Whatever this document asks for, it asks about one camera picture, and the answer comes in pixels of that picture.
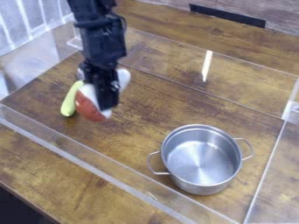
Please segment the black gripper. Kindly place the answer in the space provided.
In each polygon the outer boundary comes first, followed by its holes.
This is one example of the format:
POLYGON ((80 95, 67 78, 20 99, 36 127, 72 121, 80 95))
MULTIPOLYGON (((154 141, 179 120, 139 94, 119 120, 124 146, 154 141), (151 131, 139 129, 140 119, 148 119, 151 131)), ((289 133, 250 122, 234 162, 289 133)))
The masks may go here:
POLYGON ((120 82, 112 71, 118 61, 127 56, 126 27, 122 24, 79 26, 84 61, 79 65, 84 81, 95 84, 98 105, 102 111, 112 109, 119 103, 120 82))

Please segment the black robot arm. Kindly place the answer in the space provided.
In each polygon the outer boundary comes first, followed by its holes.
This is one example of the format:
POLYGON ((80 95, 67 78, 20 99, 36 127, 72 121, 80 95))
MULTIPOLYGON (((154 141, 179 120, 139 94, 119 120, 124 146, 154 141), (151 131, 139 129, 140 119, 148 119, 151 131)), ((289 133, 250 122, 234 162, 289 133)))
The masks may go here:
POLYGON ((79 69, 95 88, 100 110, 119 103, 118 62, 127 56, 127 21, 114 12, 116 0, 67 0, 79 29, 84 61, 79 69))

